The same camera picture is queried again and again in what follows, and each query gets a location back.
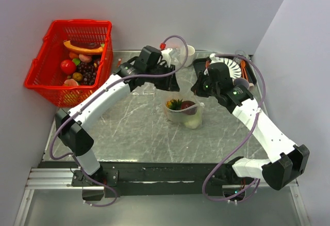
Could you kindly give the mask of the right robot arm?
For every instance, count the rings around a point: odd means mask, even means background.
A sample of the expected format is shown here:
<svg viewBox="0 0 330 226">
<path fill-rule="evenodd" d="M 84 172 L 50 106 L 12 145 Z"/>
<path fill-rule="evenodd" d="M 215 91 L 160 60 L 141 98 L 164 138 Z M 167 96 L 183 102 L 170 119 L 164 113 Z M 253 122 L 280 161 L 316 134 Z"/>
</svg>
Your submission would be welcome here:
<svg viewBox="0 0 330 226">
<path fill-rule="evenodd" d="M 206 71 L 200 71 L 191 91 L 199 97 L 216 98 L 251 131 L 267 154 L 267 159 L 239 157 L 227 163 L 225 176 L 230 183 L 249 177 L 263 179 L 271 188 L 281 190 L 304 173 L 309 149 L 283 134 L 247 88 L 234 85 L 227 65 L 213 63 Z"/>
</svg>

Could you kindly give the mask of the toy pineapple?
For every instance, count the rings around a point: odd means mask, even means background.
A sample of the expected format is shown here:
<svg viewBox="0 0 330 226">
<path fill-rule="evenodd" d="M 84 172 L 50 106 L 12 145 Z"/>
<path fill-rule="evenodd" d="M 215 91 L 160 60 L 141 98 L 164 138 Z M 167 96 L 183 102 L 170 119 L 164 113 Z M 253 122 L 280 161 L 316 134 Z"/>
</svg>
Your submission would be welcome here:
<svg viewBox="0 0 330 226">
<path fill-rule="evenodd" d="M 181 110 L 183 100 L 181 99 L 171 99 L 166 102 L 166 107 L 170 110 Z"/>
</svg>

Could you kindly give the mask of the toy green cabbage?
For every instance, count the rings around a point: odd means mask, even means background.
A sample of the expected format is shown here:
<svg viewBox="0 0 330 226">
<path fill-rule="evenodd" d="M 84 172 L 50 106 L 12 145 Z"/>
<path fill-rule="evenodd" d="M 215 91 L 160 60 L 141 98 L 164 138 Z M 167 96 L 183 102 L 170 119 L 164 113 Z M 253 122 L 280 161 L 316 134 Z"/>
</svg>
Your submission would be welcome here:
<svg viewBox="0 0 330 226">
<path fill-rule="evenodd" d="M 188 129 L 194 130 L 202 125 L 202 114 L 197 112 L 194 115 L 187 115 L 184 126 Z"/>
</svg>

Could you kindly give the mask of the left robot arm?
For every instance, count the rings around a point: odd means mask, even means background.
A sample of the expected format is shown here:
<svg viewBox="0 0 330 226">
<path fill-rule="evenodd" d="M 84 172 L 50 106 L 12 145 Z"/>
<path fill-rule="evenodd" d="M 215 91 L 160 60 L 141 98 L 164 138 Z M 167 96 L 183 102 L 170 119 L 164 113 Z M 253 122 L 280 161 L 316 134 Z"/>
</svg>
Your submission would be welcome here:
<svg viewBox="0 0 330 226">
<path fill-rule="evenodd" d="M 92 151 L 94 140 L 87 132 L 88 127 L 116 102 L 145 83 L 163 91 L 179 91 L 174 71 L 175 65 L 165 60 L 160 50 L 147 45 L 139 56 L 121 63 L 86 100 L 69 111 L 61 109 L 56 113 L 57 137 L 78 161 L 86 182 L 95 186 L 103 179 L 103 169 Z"/>
</svg>

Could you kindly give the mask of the toy dark red fruit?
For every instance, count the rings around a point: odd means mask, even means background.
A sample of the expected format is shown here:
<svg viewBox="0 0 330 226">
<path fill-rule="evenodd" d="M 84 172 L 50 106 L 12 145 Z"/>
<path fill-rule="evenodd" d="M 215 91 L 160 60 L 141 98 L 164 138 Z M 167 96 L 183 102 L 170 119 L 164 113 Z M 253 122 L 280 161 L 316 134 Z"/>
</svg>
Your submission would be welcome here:
<svg viewBox="0 0 330 226">
<path fill-rule="evenodd" d="M 194 115 L 197 112 L 198 107 L 193 101 L 183 101 L 181 110 L 187 115 Z"/>
</svg>

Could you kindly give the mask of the polka dot zip bag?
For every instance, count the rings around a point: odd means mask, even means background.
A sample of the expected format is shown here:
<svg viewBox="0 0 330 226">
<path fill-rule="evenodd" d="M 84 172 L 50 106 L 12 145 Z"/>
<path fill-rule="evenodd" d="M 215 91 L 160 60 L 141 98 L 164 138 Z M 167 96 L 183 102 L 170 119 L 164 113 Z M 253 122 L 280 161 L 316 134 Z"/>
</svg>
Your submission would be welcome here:
<svg viewBox="0 0 330 226">
<path fill-rule="evenodd" d="M 195 130 L 202 125 L 202 114 L 205 107 L 191 91 L 192 82 L 178 83 L 179 92 L 163 91 L 161 93 L 163 112 L 166 118 Z"/>
</svg>

